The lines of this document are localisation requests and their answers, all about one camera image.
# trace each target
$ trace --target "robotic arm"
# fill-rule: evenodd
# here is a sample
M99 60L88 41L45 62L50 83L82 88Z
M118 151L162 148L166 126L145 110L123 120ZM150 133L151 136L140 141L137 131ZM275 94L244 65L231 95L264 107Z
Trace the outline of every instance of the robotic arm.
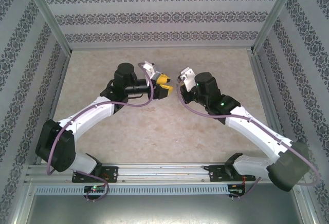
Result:
M165 85L170 82L169 77L149 62L145 61L143 68L152 81L153 99L167 97L173 90L173 87ZM75 143L87 130L101 120L112 116L123 107L123 105L111 102L124 104L131 99L130 95L140 94L148 94L149 98L151 97L150 81L148 79L137 79L132 64L120 64L114 73L114 79L108 83L106 89L90 105L59 122L53 120L45 122L36 146L36 154L48 162L55 138L65 128L53 151L51 166L58 172L71 169L99 176L102 163L89 154L76 153Z
M255 175L268 178L278 188L290 191L309 171L309 166L305 162L281 144L286 144L308 159L308 147L305 143L300 140L293 142L262 124L237 100L222 94L218 89L216 79L209 72L195 75L193 70L187 67L181 72L178 80L184 83L180 87L180 93L186 104L192 101L197 102L204 106L210 115L236 115L248 118L226 117L218 120L247 137L268 158L248 157L236 153L225 163L225 171L231 178L236 174ZM280 143L264 130L281 140Z

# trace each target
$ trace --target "black joint actuator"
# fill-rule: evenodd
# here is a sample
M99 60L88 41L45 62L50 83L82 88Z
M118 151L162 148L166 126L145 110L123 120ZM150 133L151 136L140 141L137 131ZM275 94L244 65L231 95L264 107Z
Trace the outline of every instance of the black joint actuator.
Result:
M134 72L134 66L130 63L121 63L118 69L114 72L115 87L125 88L127 86L135 85L137 82L137 76Z
M186 103L193 100L204 106L210 115L230 115L234 108L240 106L240 102L233 97L221 94L216 79L211 73L199 73L194 77L194 80L196 86L190 92L187 92L184 85L180 88L182 97ZM217 120L225 124L225 118L219 118Z
M307 144L301 140L291 143L291 148L309 160ZM268 177L274 185L289 192L309 171L309 166L290 150L279 153L280 158L267 167Z
M238 173L234 169L233 164L235 160L237 160L237 158L239 158L240 156L242 156L242 153L235 153L225 162L225 172L230 176L231 179L238 175Z
M53 142L62 129L58 122L48 120L44 123L35 153L48 161ZM74 135L71 130L65 130L59 138L50 165L58 172L67 170L76 158Z
M135 85L127 86L124 89L126 95L147 94L151 91L151 87L147 85L145 79L138 79Z

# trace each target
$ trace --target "wire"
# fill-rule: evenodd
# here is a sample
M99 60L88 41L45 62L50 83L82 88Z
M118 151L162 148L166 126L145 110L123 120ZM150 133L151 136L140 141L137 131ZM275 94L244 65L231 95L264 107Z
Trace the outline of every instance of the wire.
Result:
M249 188L249 190L245 193L245 194L243 194L242 195L242 197L244 197L244 196L246 196L246 195L248 195L250 192L252 192L253 191L253 189L255 188L255 186L258 184L258 182L259 181L261 181L261 177L259 177L253 184L252 184L252 186Z
M95 176L95 175L91 175L91 174L84 173L84 172L82 172L82 171L76 171L76 172L79 173L79 174L82 174L82 175L88 176L88 177L92 177L92 178L95 178L95 179L101 180L101 181L104 182L104 186L106 186L106 191L105 191L105 193L104 193L103 195L101 195L101 196L100 196L99 198L97 198L97 199L90 199L90 198L88 198L90 191L87 192L87 195L86 195L86 199L87 199L87 201L93 201L93 202L96 202L96 201L99 201L99 200L103 199L103 198L108 194L108 192L109 192L109 185L108 185L108 183L107 183L107 181L106 181L105 179L102 179L102 178L97 177L97 176Z
M66 130L66 128L68 128L72 124L72 122L76 121L81 115L83 115L84 113L86 113L87 111L89 111L93 108L96 108L98 106L105 105L105 104L117 104L117 105L129 106L129 107L144 107L152 101L153 96L154 96L153 83L152 83L152 80L151 80L150 76L148 75L147 71L143 68L143 65L144 65L144 63L138 63L138 66L142 69L142 71L144 72L146 78L148 79L148 81L150 83L151 95L150 95L149 100L147 102L143 103L143 104L129 104L129 103L125 103L125 102L115 102L115 101L100 102L98 104L92 105L92 106L82 110L81 112L79 112L77 115L75 115L69 122L67 122L63 126L63 128L59 131L59 133L57 134L57 136L56 136L56 138L55 138L55 140L52 144L52 147L51 147L51 150L50 150L50 153L49 153L49 157L48 157L48 161L47 161L47 174L48 175L51 175L55 171L55 169L50 171L51 161L52 161L52 157L53 157L56 145L57 145L62 133ZM86 173L81 172L81 171L77 171L77 172L80 173L80 174L83 174L83 175L86 175L86 176L89 176L89 177L92 177L92 178L95 178L95 179L98 179L98 180L101 180L101 181L105 182L105 184L106 184L106 193L104 195L102 195L101 197L99 197L97 200L100 200L100 199L103 198L103 196L106 196L106 194L109 191L109 185L108 185L106 180L104 180L102 178L99 178L97 176L91 175L91 174L86 174Z
M105 179L109 179L109 176L107 173L102 173L101 175L104 175L105 176Z
M128 99L138 99L138 98L141 98L143 96L143 94L141 94L140 96L137 96L137 97L128 97Z
M275 141L277 141L280 145L284 146L287 150L290 150L292 153L294 153L297 157L299 157L303 162L305 162L315 173L316 175L316 180L314 180L312 183L297 183L297 185L303 185L303 186L315 186L318 185L320 182L320 173L318 172L318 170L313 166L313 164L311 164L305 157L303 157L301 154L299 154L296 150L294 150L293 148L291 148L290 146L288 146L287 144L283 143L279 138L277 138L276 136L274 136L272 133L270 133L267 129L265 129L263 126L261 126L260 124L258 124L257 122L255 122L253 119L251 119L250 117L245 117L245 116L241 116L241 115L207 115L207 114L203 114L200 113L192 108L190 108L183 100L182 96L181 96L181 92L180 92L180 84L177 87L177 94L178 94L178 98L180 100L180 102L183 104L183 106L188 109L189 111L191 111L192 113L196 114L196 115L200 115L206 118L212 118L212 119L219 119L219 118L239 118L239 119L243 119L243 120L247 120L248 122L251 122L252 124L254 124L255 126L257 126L260 130L262 130L264 133L266 133L267 135L269 135L271 138L273 138Z
M246 176L242 176L242 178L243 178L243 182L241 185L243 185L242 191L244 191L244 190L246 190Z

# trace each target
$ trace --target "enclosure wall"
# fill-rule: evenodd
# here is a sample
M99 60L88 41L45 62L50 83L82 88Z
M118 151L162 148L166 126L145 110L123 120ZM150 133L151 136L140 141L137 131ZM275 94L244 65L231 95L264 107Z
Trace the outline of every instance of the enclosure wall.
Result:
M252 46L276 0L47 0L72 49Z
M49 118L67 54L34 0L0 0L0 223Z
M256 52L284 135L307 143L321 173L310 188L321 223L329 222L328 35L329 0L287 0Z

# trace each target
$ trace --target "stone-textured floor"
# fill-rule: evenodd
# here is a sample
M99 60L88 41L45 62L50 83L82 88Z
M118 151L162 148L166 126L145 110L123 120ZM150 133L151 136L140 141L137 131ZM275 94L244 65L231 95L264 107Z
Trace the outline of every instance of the stone-textured floor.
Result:
M241 102L256 118L265 121L263 107L245 49L118 49L74 51L55 114L66 118L90 104L113 78L122 62L135 65L149 61L159 65L176 86L179 72L189 66L195 73L208 71L222 93ZM132 100L143 103L146 97ZM203 107L193 103L194 109ZM248 139L220 122L197 116L177 99L154 100L143 108L124 107L87 131L77 142L80 153L101 162L223 162L236 152L250 156L263 153Z

